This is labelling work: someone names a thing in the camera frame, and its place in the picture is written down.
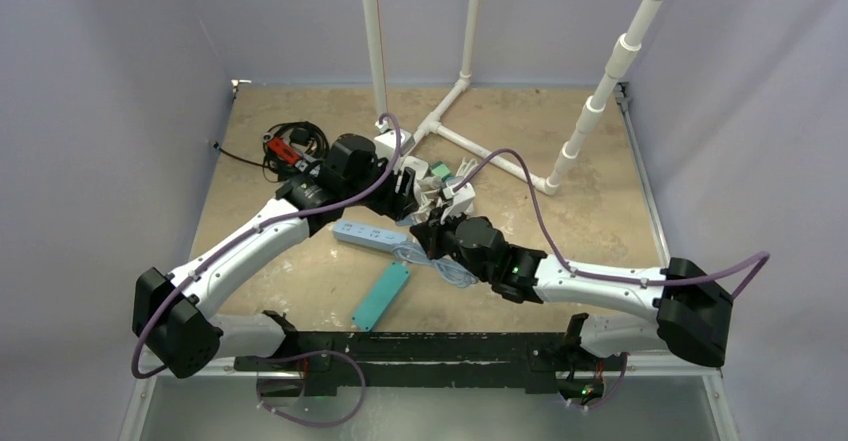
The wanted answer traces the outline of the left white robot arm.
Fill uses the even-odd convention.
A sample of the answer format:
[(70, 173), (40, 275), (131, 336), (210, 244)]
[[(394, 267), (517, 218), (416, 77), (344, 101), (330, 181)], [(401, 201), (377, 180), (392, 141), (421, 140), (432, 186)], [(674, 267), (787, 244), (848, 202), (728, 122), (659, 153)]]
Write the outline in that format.
[(229, 316), (219, 309), (254, 274), (338, 220), (345, 208), (365, 206), (395, 221), (416, 210), (414, 173), (396, 168), (414, 141), (404, 130), (385, 136), (391, 144), (383, 155), (375, 140), (340, 136), (316, 174), (290, 178), (214, 248), (167, 273), (154, 267), (143, 272), (134, 293), (133, 375), (146, 376), (140, 369), (144, 348), (178, 378), (194, 375), (216, 358), (255, 356), (275, 370), (292, 366), (298, 343), (290, 336), (296, 330), (284, 316), (272, 311)]

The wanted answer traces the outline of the white plug adapter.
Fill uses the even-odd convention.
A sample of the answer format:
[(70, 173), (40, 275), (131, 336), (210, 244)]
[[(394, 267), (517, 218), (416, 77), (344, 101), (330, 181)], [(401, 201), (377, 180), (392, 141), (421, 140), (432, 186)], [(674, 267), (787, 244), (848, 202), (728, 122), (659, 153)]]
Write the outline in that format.
[(425, 177), (430, 169), (426, 161), (414, 156), (406, 156), (403, 160), (402, 167), (412, 169), (416, 177)]

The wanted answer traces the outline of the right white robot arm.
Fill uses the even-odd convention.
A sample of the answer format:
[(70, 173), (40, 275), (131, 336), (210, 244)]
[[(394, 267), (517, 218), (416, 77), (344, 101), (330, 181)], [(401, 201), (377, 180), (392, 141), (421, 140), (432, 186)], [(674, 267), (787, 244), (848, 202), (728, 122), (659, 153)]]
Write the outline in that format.
[(563, 264), (552, 253), (508, 242), (487, 218), (465, 215), (435, 216), (410, 233), (427, 258), (456, 262), (507, 301), (579, 303), (619, 312), (615, 320), (572, 317), (561, 353), (573, 367), (651, 350), (708, 368), (725, 363), (733, 296), (688, 259), (634, 270)]

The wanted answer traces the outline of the green plug adapter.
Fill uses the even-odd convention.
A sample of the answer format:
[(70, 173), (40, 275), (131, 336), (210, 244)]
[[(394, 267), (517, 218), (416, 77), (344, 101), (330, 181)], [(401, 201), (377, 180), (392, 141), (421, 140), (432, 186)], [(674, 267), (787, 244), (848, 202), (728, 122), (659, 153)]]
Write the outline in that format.
[(434, 163), (430, 166), (430, 173), (437, 179), (447, 180), (452, 177), (450, 168), (444, 163)]

